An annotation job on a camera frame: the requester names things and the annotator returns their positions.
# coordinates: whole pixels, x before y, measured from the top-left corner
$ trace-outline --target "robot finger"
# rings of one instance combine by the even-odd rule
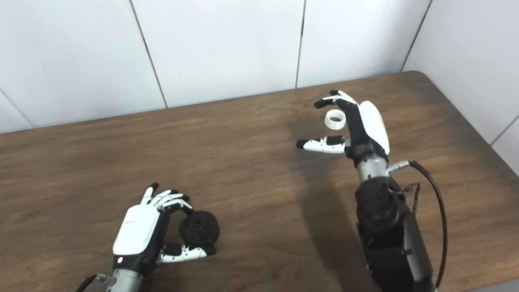
[[[166,202],[169,202],[169,201],[174,200],[176,198],[182,198],[183,196],[184,196],[184,194],[169,194],[169,195],[165,195],[159,201],[154,203],[153,206],[154,207],[160,207],[161,205],[163,205]]]
[[[216,249],[214,246],[185,246],[175,245],[173,250],[167,250],[167,254],[161,253],[157,263],[172,263],[181,262],[187,260],[199,259],[207,256],[214,255]]]
[[[147,204],[149,200],[152,199],[153,193],[159,188],[159,183],[154,182],[152,185],[150,185],[146,191],[144,192],[144,195],[142,196],[141,204]]]
[[[193,212],[193,207],[191,207],[190,204],[186,203],[186,201],[179,199],[179,198],[166,202],[165,204],[163,204],[162,206],[159,206],[157,208],[162,209],[169,214],[172,214],[179,209],[186,212],[186,214],[188,214],[188,215]]]
[[[156,195],[153,200],[149,203],[150,205],[155,205],[158,201],[160,201],[164,196],[171,194],[171,190],[163,191],[162,193]]]

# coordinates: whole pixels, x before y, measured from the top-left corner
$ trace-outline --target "white robotic hand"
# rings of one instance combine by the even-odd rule
[[[155,196],[159,184],[153,183],[144,192],[141,203],[128,209],[113,246],[114,275],[103,281],[107,291],[138,291],[142,278],[160,263],[198,259],[216,253],[220,230],[216,218],[207,211],[193,211],[189,197],[177,190]],[[188,216],[181,224],[185,244],[166,247],[163,243],[170,215],[182,210]]]
[[[330,91],[332,96],[325,97],[314,103],[317,109],[327,105],[337,105],[346,114],[346,122],[350,131],[350,139],[343,136],[332,136],[317,139],[299,140],[296,146],[307,151],[323,153],[346,153],[349,155],[351,146],[372,139],[386,155],[389,154],[389,139],[382,116],[377,107],[370,101],[358,104],[351,96],[340,90]]]

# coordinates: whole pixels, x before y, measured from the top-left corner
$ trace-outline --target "robotic hand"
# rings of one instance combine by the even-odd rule
[[[189,197],[176,190],[153,196],[159,187],[153,183],[144,192],[141,203],[128,209],[113,246],[113,276],[96,274],[86,278],[77,292],[92,281],[108,285],[109,292],[137,292],[142,281],[161,263],[198,259],[216,253],[214,244],[220,230],[216,218],[207,211],[193,211]],[[170,215],[178,210],[187,214],[181,225],[185,244],[166,247],[164,237]]]
[[[346,114],[350,140],[344,136],[299,140],[296,146],[307,151],[345,153],[353,160],[361,184],[355,192],[357,230],[368,268],[383,292],[431,292],[440,285],[447,253],[447,226],[443,201],[430,174],[417,162],[402,161],[388,166],[389,139],[378,109],[369,101],[358,104],[340,90],[314,104],[317,109],[337,105]],[[432,265],[418,228],[415,210],[405,203],[404,190],[391,173],[406,166],[421,172],[433,185],[443,224],[443,254],[436,285]]]

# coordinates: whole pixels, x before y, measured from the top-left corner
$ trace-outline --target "brown wooden tabletop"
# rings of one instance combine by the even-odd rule
[[[390,162],[417,160],[439,184],[442,291],[519,277],[519,179],[424,75],[406,72],[0,135],[0,290],[71,292],[111,274],[124,214],[157,181],[214,213],[221,234],[215,256],[162,265],[143,291],[378,291],[355,229],[352,161],[295,147],[337,135],[312,106],[330,89],[377,105]],[[418,222],[437,271],[434,193],[412,169],[394,177],[422,182]]]

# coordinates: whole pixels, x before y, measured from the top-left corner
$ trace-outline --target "white plastic ring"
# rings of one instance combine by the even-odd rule
[[[346,125],[346,114],[340,110],[329,110],[324,117],[324,124],[332,130],[340,130]]]

